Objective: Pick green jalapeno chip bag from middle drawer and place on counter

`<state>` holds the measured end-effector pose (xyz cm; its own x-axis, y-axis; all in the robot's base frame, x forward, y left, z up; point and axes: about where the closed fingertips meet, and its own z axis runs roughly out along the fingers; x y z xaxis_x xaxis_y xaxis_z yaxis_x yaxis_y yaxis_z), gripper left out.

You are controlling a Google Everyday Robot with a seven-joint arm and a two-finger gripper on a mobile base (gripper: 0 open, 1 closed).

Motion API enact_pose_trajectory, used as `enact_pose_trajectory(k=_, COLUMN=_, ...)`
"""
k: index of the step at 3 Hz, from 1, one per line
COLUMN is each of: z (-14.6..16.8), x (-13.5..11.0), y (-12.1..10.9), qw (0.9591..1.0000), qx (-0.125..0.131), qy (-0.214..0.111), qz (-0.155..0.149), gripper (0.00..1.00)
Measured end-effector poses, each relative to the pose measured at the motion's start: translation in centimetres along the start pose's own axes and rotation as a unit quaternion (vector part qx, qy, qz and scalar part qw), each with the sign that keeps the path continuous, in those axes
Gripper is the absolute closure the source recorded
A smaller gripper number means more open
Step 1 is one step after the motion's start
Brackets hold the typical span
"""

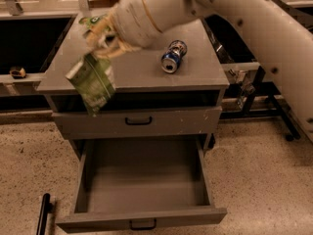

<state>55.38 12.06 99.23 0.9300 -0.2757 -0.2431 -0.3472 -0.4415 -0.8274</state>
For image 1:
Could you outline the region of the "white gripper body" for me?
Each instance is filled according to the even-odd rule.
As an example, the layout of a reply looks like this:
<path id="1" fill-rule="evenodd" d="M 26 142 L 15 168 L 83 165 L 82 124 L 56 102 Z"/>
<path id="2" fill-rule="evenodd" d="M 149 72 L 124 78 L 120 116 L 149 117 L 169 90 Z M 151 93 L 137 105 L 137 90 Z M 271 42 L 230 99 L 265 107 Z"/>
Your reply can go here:
<path id="1" fill-rule="evenodd" d="M 196 0 L 119 0 L 112 9 L 112 21 L 123 41 L 147 47 L 167 30 L 193 21 L 202 12 Z"/>

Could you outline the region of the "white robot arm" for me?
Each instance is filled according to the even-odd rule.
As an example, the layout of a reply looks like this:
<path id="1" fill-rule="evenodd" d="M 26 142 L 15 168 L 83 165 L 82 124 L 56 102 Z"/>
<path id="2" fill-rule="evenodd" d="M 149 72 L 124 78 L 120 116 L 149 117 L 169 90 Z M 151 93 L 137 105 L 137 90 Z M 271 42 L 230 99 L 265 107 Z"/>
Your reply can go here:
<path id="1" fill-rule="evenodd" d="M 313 35 L 272 0 L 119 0 L 86 37 L 99 55 L 105 28 L 121 49 L 147 47 L 163 32 L 217 14 L 240 35 L 313 139 Z"/>

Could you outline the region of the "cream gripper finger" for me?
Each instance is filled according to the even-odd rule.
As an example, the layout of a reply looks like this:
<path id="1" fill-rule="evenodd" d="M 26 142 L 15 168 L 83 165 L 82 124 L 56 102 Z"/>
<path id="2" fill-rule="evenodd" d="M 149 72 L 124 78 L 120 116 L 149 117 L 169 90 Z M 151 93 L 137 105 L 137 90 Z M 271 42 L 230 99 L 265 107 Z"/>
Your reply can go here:
<path id="1" fill-rule="evenodd" d="M 139 50 L 140 47 L 132 46 L 119 38 L 114 38 L 112 41 L 101 41 L 93 50 L 93 54 L 99 59 L 112 59 Z"/>
<path id="2" fill-rule="evenodd" d="M 92 49 L 109 49 L 114 46 L 114 27 L 110 17 L 98 18 L 86 35 L 86 43 Z"/>

